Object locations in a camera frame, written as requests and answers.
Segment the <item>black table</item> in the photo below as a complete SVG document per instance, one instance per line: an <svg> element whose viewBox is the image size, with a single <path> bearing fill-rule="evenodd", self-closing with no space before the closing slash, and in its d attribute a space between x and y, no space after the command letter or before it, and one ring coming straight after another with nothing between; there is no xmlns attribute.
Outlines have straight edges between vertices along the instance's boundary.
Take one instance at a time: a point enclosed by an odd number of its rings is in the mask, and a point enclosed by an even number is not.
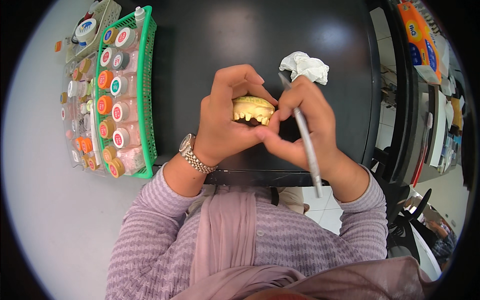
<svg viewBox="0 0 480 300"><path fill-rule="evenodd" d="M146 2L123 2L122 14ZM183 137L197 132L200 101L210 93L216 70L251 64L279 98L281 60L294 51L330 66L320 85L336 115L340 150L358 163L371 161L380 114L380 62L372 20L363 1L162 1L148 3L158 28L154 45L153 110L162 165ZM300 137L295 120L282 138ZM205 183L310 186L305 170L269 154L262 144L219 164Z"/></svg>

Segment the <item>sleeve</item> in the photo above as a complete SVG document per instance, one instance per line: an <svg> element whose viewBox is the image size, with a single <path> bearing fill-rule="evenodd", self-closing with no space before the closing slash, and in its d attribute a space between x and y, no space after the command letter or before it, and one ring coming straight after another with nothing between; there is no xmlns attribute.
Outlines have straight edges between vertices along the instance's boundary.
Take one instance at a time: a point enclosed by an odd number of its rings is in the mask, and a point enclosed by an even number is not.
<svg viewBox="0 0 480 300"><path fill-rule="evenodd" d="M365 260L384 259L388 235L385 195L370 171L362 167L370 177L365 193L352 202L335 199L343 210L340 237L357 249Z"/></svg>
<svg viewBox="0 0 480 300"><path fill-rule="evenodd" d="M144 185L123 218L108 267L106 299L150 272L177 238L179 221L193 201L175 193L163 177L163 167Z"/></svg>

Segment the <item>wristwatch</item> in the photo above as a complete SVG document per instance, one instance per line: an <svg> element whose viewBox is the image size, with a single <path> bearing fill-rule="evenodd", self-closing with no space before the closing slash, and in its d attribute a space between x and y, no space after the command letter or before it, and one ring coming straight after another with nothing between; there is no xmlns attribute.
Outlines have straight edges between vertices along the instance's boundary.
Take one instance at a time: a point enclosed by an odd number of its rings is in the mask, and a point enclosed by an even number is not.
<svg viewBox="0 0 480 300"><path fill-rule="evenodd" d="M193 145L195 144L196 135L193 133L187 134L187 136L181 141L179 152L180 154L188 161L195 170L208 174L216 170L216 167L209 167L204 165L196 156L193 154Z"/></svg>

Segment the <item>crumpled tissue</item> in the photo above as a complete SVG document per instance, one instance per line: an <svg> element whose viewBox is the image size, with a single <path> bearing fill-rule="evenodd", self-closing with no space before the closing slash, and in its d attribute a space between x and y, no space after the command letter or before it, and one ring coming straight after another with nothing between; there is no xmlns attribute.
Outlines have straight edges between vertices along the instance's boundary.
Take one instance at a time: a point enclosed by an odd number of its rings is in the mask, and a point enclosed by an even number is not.
<svg viewBox="0 0 480 300"><path fill-rule="evenodd" d="M308 56L307 53L296 51L282 59L278 69L280 71L292 71L292 75L290 76L292 81L298 76L303 75L311 82L316 81L326 85L330 67L324 64L323 61Z"/></svg>

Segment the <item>dental model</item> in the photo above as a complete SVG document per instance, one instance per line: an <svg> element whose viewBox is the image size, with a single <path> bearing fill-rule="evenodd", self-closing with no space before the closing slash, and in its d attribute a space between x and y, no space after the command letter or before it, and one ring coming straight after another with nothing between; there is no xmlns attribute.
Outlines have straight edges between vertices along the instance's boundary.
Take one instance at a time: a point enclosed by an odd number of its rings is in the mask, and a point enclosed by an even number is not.
<svg viewBox="0 0 480 300"><path fill-rule="evenodd" d="M245 118L246 121L256 119L263 125L268 125L270 117L275 112L275 107L267 100L253 97L243 96L233 99L233 120Z"/></svg>

